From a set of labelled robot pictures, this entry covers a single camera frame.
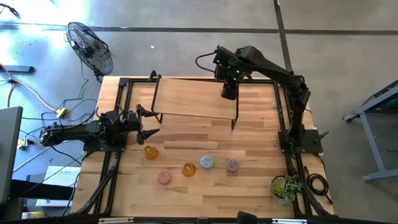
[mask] gray metal table leg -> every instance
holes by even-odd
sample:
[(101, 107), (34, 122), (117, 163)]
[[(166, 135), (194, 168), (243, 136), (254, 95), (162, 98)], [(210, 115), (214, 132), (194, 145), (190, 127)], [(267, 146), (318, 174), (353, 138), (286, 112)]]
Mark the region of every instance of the gray metal table leg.
[(363, 128), (366, 133), (366, 137), (368, 137), (369, 144), (371, 145), (371, 149), (373, 152), (374, 159), (376, 160), (377, 167), (379, 168), (380, 172), (385, 171), (386, 169), (384, 168), (383, 161), (381, 161), (379, 149), (377, 148), (371, 128), (369, 127), (368, 119), (366, 119), (366, 115), (364, 114), (361, 114), (360, 117), (363, 124)]

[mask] concrete floor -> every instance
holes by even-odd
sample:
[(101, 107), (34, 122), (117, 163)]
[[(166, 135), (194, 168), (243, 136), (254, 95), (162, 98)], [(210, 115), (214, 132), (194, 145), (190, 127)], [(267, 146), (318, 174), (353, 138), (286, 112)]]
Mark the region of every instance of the concrete floor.
[[(2, 23), (65, 25), (70, 21), (101, 27), (185, 27), (277, 29), (272, 0), (19, 0), (5, 1), (22, 15), (14, 19), (5, 9), (0, 15), (0, 62), (31, 65), (33, 76), (16, 75), (52, 106), (77, 96), (83, 83), (80, 60), (63, 40), (63, 31), (42, 31), (46, 26), (4, 29)], [(280, 0), (286, 29), (397, 30), (398, 1), (394, 0)], [(165, 76), (210, 75), (196, 67), (195, 57), (212, 52), (217, 45), (230, 50), (253, 45), (271, 61), (284, 66), (279, 34), (97, 32), (109, 44), (114, 70), (111, 75), (149, 75), (155, 69)], [(398, 178), (365, 184), (362, 175), (377, 171), (359, 121), (345, 124), (341, 117), (361, 105), (368, 96), (397, 79), (398, 36), (390, 35), (287, 35), (292, 67), (304, 75), (312, 92), (310, 105), (320, 131), (330, 131), (323, 140), (326, 174), (335, 212), (341, 217), (396, 222)], [(202, 64), (213, 67), (211, 58)], [(84, 99), (98, 96), (100, 83), (89, 68)], [(6, 96), (8, 85), (0, 86)], [(5, 98), (1, 98), (4, 107)], [(77, 102), (69, 102), (71, 108)], [(23, 87), (14, 90), (11, 106), (22, 105), (24, 116), (38, 118), (48, 109)], [(77, 118), (95, 108), (85, 102), (71, 114)], [(23, 120), (21, 129), (31, 131), (41, 121)], [(58, 149), (73, 157), (82, 144), (68, 142)], [(18, 151), (15, 167), (43, 149), (36, 144)], [(25, 179), (49, 165), (64, 166), (70, 159), (51, 150), (14, 173)]]

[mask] green plant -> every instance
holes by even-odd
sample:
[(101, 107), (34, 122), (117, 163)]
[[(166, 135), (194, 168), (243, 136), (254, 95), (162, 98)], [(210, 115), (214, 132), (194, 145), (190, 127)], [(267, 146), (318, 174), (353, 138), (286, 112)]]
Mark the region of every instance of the green plant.
[(278, 204), (283, 207), (291, 207), (303, 183), (297, 182), (299, 176), (278, 176), (271, 183), (272, 192), (279, 197)]

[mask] electric fan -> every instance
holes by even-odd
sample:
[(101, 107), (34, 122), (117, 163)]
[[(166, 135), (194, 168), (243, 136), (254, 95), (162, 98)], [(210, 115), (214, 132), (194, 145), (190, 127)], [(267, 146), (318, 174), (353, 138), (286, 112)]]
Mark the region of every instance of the electric fan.
[(77, 56), (94, 71), (98, 81), (100, 81), (99, 77), (112, 72), (113, 61), (108, 45), (86, 25), (70, 22), (67, 39)]

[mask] wooden tabletop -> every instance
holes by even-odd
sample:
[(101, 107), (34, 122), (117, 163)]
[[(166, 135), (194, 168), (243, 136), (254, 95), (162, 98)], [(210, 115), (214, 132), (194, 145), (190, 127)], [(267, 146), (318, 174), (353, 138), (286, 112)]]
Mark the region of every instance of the wooden tabletop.
[[(119, 78), (104, 78), (98, 98), (99, 113), (113, 110)], [(155, 83), (135, 83), (130, 108), (140, 103), (149, 110), (154, 89)], [(303, 122), (307, 129), (313, 128), (311, 113), (305, 112)], [(239, 119), (234, 130), (229, 120), (177, 115), (164, 116), (162, 124), (155, 118), (144, 118), (144, 129), (153, 128), (160, 131), (144, 145), (136, 143), (135, 133), (129, 134), (119, 167), (112, 216), (236, 217), (238, 211), (261, 218), (294, 216), (293, 208), (277, 204), (270, 189), (275, 176), (287, 174), (277, 137), (280, 127), (273, 85), (240, 85)], [(159, 150), (156, 160), (144, 157), (145, 146)], [(212, 169), (200, 167), (203, 156), (213, 157)], [(83, 161), (72, 211), (81, 208), (97, 187), (103, 157), (103, 152), (95, 152)], [(303, 154), (302, 158), (310, 173), (325, 176), (319, 158), (312, 154)], [(226, 171), (228, 159), (239, 161), (236, 173)], [(197, 168), (193, 177), (182, 175), (181, 168), (186, 162)], [(169, 185), (157, 182), (161, 170), (171, 174)], [(333, 213), (325, 197), (316, 198)]]

